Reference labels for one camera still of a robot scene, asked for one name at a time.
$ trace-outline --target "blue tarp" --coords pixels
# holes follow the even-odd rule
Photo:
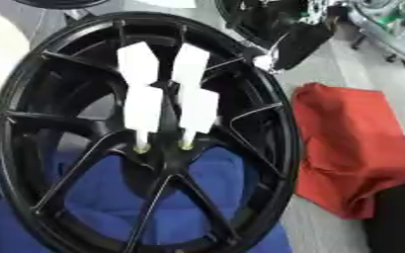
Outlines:
[[[69,164],[72,153],[57,154],[46,176],[59,177],[59,164]],[[66,206],[79,219],[102,234],[126,240],[143,199],[132,193],[122,180],[120,160],[110,156],[96,164],[72,188]],[[191,166],[191,174],[227,217],[244,199],[244,165],[238,156],[221,148],[207,151]],[[205,216],[182,193],[164,199],[143,236],[148,244],[184,242],[209,230]],[[50,252],[17,222],[0,196],[0,253]],[[249,252],[291,253],[284,229],[278,224]]]

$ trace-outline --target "gray floor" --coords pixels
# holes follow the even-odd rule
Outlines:
[[[224,23],[211,0],[199,1],[197,11],[155,8],[132,0],[113,0],[92,8],[91,11],[104,14],[120,10],[161,11],[183,15],[238,38],[223,28]],[[0,0],[0,13],[16,24],[32,45],[38,44],[64,26],[57,11],[42,11],[11,1]],[[399,62],[386,63],[383,60],[383,52],[370,42],[363,45],[360,51],[351,50],[349,41],[354,35],[353,27],[341,27],[335,37],[314,55],[277,78],[289,96],[296,87],[312,81],[333,86],[381,90],[405,131],[405,68]],[[283,216],[283,225],[294,253],[368,252],[359,221],[337,218],[298,197],[292,198]]]

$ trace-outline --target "rim lip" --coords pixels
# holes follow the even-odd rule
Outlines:
[[[32,1],[32,0],[14,0],[14,1],[17,1],[21,4],[34,6],[37,8],[53,9],[53,10],[72,10],[72,9],[83,9],[83,8],[92,7],[95,5],[99,5],[99,4],[108,2],[109,0],[90,0],[89,3],[83,4],[80,7],[73,7],[73,6],[76,6],[76,4],[65,3],[65,2],[53,3],[53,4],[47,5],[47,4],[36,3],[35,1]]]
[[[232,20],[232,16],[230,13],[227,12],[227,9],[225,8],[225,4],[223,0],[214,0],[214,3],[216,5],[216,9],[218,10],[219,14],[221,15],[222,19],[227,23],[227,21]],[[263,40],[250,32],[248,28],[246,28],[242,23],[238,24],[235,28],[230,29],[238,33],[241,37],[246,39],[247,41],[250,41],[254,44],[257,44],[258,46],[261,46],[266,49],[270,49],[272,45],[275,42]]]
[[[23,85],[26,82],[26,80],[23,81],[23,79],[26,79],[26,70],[29,66],[33,65],[39,53],[53,44],[60,44],[60,42],[66,41],[66,39],[68,38],[79,36],[81,32],[84,32],[87,29],[103,25],[103,23],[106,22],[111,22],[118,17],[123,19],[136,19],[136,17],[155,19],[167,18],[174,21],[181,21],[201,28],[203,30],[203,33],[207,34],[208,37],[218,38],[218,41],[223,40],[224,44],[226,45],[243,48],[243,46],[239,42],[235,41],[231,37],[215,30],[212,27],[187,18],[162,13],[123,12],[100,16],[91,20],[79,22],[75,27],[63,29],[52,35],[49,39],[47,39],[39,46],[37,46],[22,60],[18,67],[9,76],[6,84],[3,86],[0,92],[0,192],[11,204],[12,209],[15,215],[19,218],[20,222],[36,239],[38,239],[49,248],[61,252],[78,253],[80,251],[78,251],[77,248],[73,245],[66,244],[62,237],[58,236],[55,233],[52,233],[48,227],[44,226],[43,223],[40,223],[37,219],[35,219],[30,210],[26,208],[29,205],[20,196],[20,193],[15,191],[16,185],[11,182],[9,178],[10,173],[6,168],[9,168],[9,166],[15,166],[15,164],[13,164],[11,159],[12,153],[9,152],[11,147],[8,147],[8,139],[10,139],[10,136],[4,134],[5,132],[7,132],[7,127],[4,124],[6,117],[3,110],[9,108],[14,96],[16,96],[17,93],[20,93],[23,90]],[[267,205],[262,213],[258,215],[258,218],[254,220],[253,225],[251,225],[250,228],[247,229],[247,234],[255,234],[255,240],[245,240],[233,248],[221,251],[217,250],[216,253],[244,252],[245,249],[250,249],[251,247],[256,245],[270,231],[270,229],[272,229],[272,227],[281,217],[293,192],[294,181],[297,175],[300,155],[300,140],[288,99],[286,98],[282,88],[279,86],[274,77],[261,70],[255,69],[254,72],[256,76],[258,76],[262,80],[263,85],[269,92],[272,99],[282,101],[284,104],[283,109],[279,110],[279,112],[280,117],[283,117],[283,120],[281,120],[285,138],[285,158],[283,171],[286,174],[286,179],[279,183],[278,187],[275,189],[275,194],[270,201],[270,203],[272,204],[276,202],[280,202],[280,204]]]

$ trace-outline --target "wheel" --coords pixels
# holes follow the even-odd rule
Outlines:
[[[133,151],[134,133],[123,126],[127,86],[117,67],[117,49],[140,41],[161,60],[154,86],[165,94],[160,131],[145,154]],[[170,81],[183,42],[211,53],[202,86],[220,94],[222,119],[187,151],[178,145],[177,84]],[[0,189],[21,223],[44,245],[63,253],[242,253],[257,244],[279,220],[292,194],[299,135],[283,90],[272,76],[243,61],[243,50],[209,26],[156,13],[80,21],[32,50],[0,94]],[[113,104],[107,117],[82,116],[91,104],[109,96]],[[44,171],[67,132],[87,139],[87,145],[52,180]],[[190,164],[213,147],[242,157],[247,165],[244,189],[250,190],[230,217],[189,172]],[[144,200],[126,241],[94,230],[65,203],[88,170],[109,155],[121,160],[127,190]],[[188,196],[205,214],[207,234],[183,243],[144,243],[145,224],[156,206],[175,192]]]
[[[109,0],[15,0],[19,3],[56,10],[82,9],[105,3]]]

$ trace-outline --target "white paper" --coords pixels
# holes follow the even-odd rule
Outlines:
[[[196,0],[137,0],[137,1],[166,8],[197,8]]]

